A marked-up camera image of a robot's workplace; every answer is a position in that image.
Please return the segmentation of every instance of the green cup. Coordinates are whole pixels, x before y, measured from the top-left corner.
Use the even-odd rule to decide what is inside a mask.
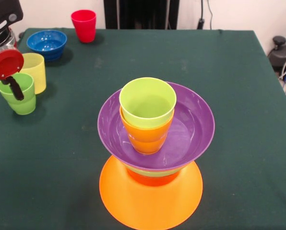
[[[138,128],[156,128],[165,124],[174,112],[174,89],[157,78],[138,78],[120,91],[119,103],[125,120]]]
[[[9,85],[4,85],[0,81],[0,93],[8,102],[9,106],[19,115],[27,115],[32,113],[36,108],[36,95],[34,92],[34,81],[31,75],[26,73],[15,73],[12,75],[21,88],[24,99],[18,101]]]

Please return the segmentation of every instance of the green felt tablecloth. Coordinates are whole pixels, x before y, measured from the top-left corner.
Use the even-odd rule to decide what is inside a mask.
[[[202,200],[176,229],[286,230],[286,96],[254,32],[98,30],[81,44],[61,30],[65,52],[46,64],[36,110],[16,115],[0,95],[0,230],[127,229],[100,199],[110,154],[96,121],[111,94],[142,76],[193,89],[215,116],[196,161]]]

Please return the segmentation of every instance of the purple plate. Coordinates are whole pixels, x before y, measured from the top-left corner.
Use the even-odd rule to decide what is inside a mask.
[[[169,82],[177,95],[174,118],[161,150],[152,155],[138,153],[128,140],[119,115],[119,91],[100,109],[98,134],[106,149],[132,167],[165,171],[179,168],[201,156],[215,133],[215,120],[208,104],[192,90]]]

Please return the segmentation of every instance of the bowl rim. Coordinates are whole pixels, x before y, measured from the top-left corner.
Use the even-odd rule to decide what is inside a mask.
[[[65,46],[65,44],[66,44],[66,42],[67,42],[67,35],[66,35],[65,33],[63,33],[62,31],[60,31],[60,30],[40,30],[40,31],[38,31],[38,32],[35,32],[34,34],[31,34],[31,35],[27,38],[27,41],[26,41],[27,46],[28,46],[31,50],[35,51],[35,52],[46,53],[46,52],[52,51],[52,50],[45,50],[45,51],[43,51],[43,50],[34,49],[34,48],[32,48],[31,46],[29,46],[29,44],[28,44],[28,41],[31,39],[32,36],[34,36],[34,35],[36,35],[36,34],[39,34],[39,33],[41,33],[41,32],[50,32],[50,31],[58,32],[59,34],[61,34],[61,35],[63,35],[63,36],[65,37],[65,41],[62,43],[62,45],[56,47],[54,50],[59,49],[59,48]]]
[[[146,168],[146,167],[139,167],[139,166],[136,166],[136,165],[133,165],[133,164],[130,164],[130,163],[124,161],[123,159],[121,159],[120,157],[118,157],[116,154],[114,154],[114,153],[107,147],[107,145],[105,144],[105,142],[104,142],[104,140],[103,140],[103,137],[102,137],[102,135],[101,135],[101,133],[100,133],[100,128],[99,128],[99,127],[100,127],[100,117],[99,117],[99,115],[102,113],[102,110],[104,109],[105,104],[111,99],[111,97],[112,97],[114,94],[119,93],[119,92],[121,91],[121,89],[119,89],[119,90],[117,90],[116,92],[114,92],[112,95],[110,95],[110,96],[106,99],[106,101],[103,103],[103,105],[101,106],[101,108],[100,108],[100,110],[99,110],[99,113],[98,113],[98,117],[97,117],[97,131],[98,131],[98,136],[99,136],[99,138],[100,138],[100,141],[102,142],[102,144],[103,144],[103,146],[106,148],[106,150],[107,150],[111,155],[113,155],[114,157],[116,157],[117,159],[119,159],[121,162],[123,162],[123,163],[125,163],[125,164],[127,164],[127,165],[130,165],[130,166],[132,166],[132,167],[135,167],[135,168],[137,168],[137,169],[141,169],[141,170],[145,170],[145,171],[154,171],[154,172],[155,172],[155,171],[163,171],[163,170],[173,170],[173,169],[175,169],[175,168],[179,168],[179,167],[182,167],[182,166],[184,166],[184,165],[187,165],[187,164],[189,164],[190,162],[195,161],[195,160],[198,159],[200,156],[202,156],[202,155],[204,154],[204,152],[205,152],[205,151],[208,149],[208,147],[210,146],[212,140],[214,139],[214,136],[215,136],[215,117],[214,117],[214,114],[213,114],[213,112],[212,112],[212,110],[211,110],[209,104],[208,104],[198,93],[196,93],[195,91],[189,89],[188,87],[183,86],[183,85],[180,85],[180,84],[178,84],[178,83],[170,82],[170,81],[166,81],[166,82],[167,82],[168,84],[170,84],[170,85],[176,85],[176,86],[178,86],[178,87],[181,87],[181,88],[183,88],[183,89],[185,89],[185,90],[187,90],[187,91],[190,91],[190,92],[194,93],[194,94],[195,94],[196,96],[198,96],[198,97],[205,103],[205,105],[207,106],[207,108],[208,108],[208,110],[209,110],[209,112],[211,113],[211,116],[212,116],[212,125],[213,125],[213,130],[212,130],[212,133],[211,133],[211,136],[210,136],[210,139],[209,139],[207,145],[206,145],[205,148],[201,151],[201,153],[200,153],[199,155],[197,155],[195,158],[193,158],[193,159],[191,159],[191,160],[189,160],[189,161],[187,161],[187,162],[184,162],[184,163],[182,163],[182,164],[180,164],[180,165],[178,165],[178,166],[167,167],[166,169],[150,169],[150,168]]]
[[[129,85],[130,83],[134,82],[134,81],[139,81],[139,80],[143,80],[143,79],[153,79],[153,80],[155,80],[155,81],[164,82],[164,83],[166,83],[166,84],[170,87],[170,90],[172,90],[172,91],[174,92],[174,95],[175,95],[174,104],[173,104],[172,108],[170,108],[170,110],[167,111],[165,114],[162,114],[162,115],[156,116],[156,117],[149,117],[149,118],[147,118],[147,117],[139,117],[139,116],[136,116],[136,115],[130,113],[130,112],[123,106],[123,104],[121,103],[121,94],[122,94],[123,90],[125,89],[125,87],[126,87],[127,85]],[[135,119],[140,119],[140,120],[142,120],[142,121],[144,121],[144,122],[152,121],[152,120],[158,120],[158,119],[160,119],[160,118],[166,117],[168,114],[170,114],[170,113],[174,110],[176,103],[177,103],[177,95],[176,95],[176,92],[175,92],[175,90],[173,89],[173,87],[172,87],[168,82],[166,82],[166,81],[164,81],[164,80],[161,80],[161,79],[159,79],[159,78],[142,77],[142,78],[133,79],[133,80],[129,81],[126,85],[124,85],[123,88],[122,88],[122,89],[120,90],[120,92],[119,92],[119,104],[120,104],[120,106],[122,107],[122,109],[123,109],[126,113],[128,113],[129,115],[131,115],[132,117],[134,117]]]

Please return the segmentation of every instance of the plastic cup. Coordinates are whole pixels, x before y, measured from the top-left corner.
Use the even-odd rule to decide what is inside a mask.
[[[158,152],[163,146],[173,120],[174,110],[171,117],[162,126],[149,129],[137,128],[129,124],[124,118],[121,107],[119,114],[134,149],[139,153],[150,155]]]
[[[75,11],[71,15],[79,40],[83,43],[93,42],[96,33],[96,13],[90,10]]]
[[[174,89],[157,78],[132,80],[119,94],[125,120],[138,128],[162,126],[172,116],[176,100]]]
[[[24,99],[18,101],[9,85],[4,85],[0,81],[0,93],[4,99],[8,102],[9,106],[19,115],[27,115],[32,113],[36,108],[36,94],[34,90],[34,80],[31,75],[26,73],[15,73],[13,78],[19,84]]]
[[[44,57],[36,53],[26,53],[23,57],[24,66],[20,73],[27,73],[33,77],[35,93],[39,94],[46,89]]]

